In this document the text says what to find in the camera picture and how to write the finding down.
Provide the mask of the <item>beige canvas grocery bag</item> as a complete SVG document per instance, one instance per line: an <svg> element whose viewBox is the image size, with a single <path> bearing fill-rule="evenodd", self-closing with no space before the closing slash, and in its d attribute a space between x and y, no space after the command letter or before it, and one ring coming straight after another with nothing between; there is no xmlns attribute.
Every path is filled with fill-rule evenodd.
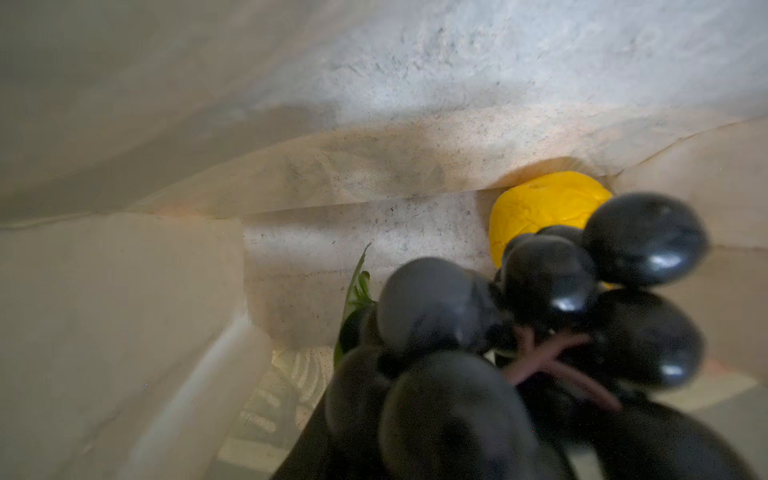
<svg viewBox="0 0 768 480"><path fill-rule="evenodd" d="M558 171L702 216L662 401L765 478L765 2L3 2L2 477L269 478L357 262L492 274Z"/></svg>

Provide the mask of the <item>orange yellow orange fruit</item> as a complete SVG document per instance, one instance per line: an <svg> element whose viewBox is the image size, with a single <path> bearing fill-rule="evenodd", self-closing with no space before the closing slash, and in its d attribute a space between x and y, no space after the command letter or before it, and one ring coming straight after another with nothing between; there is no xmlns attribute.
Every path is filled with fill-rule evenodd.
<svg viewBox="0 0 768 480"><path fill-rule="evenodd" d="M491 259L496 267L508 242L544 227L583 228L613 194L597 180L573 171L543 175L510 188L494 203L488 226Z"/></svg>

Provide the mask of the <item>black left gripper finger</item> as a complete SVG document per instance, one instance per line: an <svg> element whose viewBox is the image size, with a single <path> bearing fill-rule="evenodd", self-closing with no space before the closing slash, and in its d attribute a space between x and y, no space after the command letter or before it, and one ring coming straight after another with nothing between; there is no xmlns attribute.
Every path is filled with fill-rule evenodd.
<svg viewBox="0 0 768 480"><path fill-rule="evenodd" d="M272 480L330 480L342 478L342 461L332 444L320 401L296 444L272 474Z"/></svg>

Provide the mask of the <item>black grape bunch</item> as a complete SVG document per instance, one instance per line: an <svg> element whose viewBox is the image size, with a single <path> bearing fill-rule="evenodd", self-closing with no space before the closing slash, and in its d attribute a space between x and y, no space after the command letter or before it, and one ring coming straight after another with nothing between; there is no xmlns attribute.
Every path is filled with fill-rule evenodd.
<svg viewBox="0 0 768 480"><path fill-rule="evenodd" d="M441 258L378 298L357 268L323 398L326 479L572 479L585 443L607 479L750 479L708 427L653 401L688 383L704 337L654 293L703 260L699 215L614 197L583 227L505 243L494 278Z"/></svg>

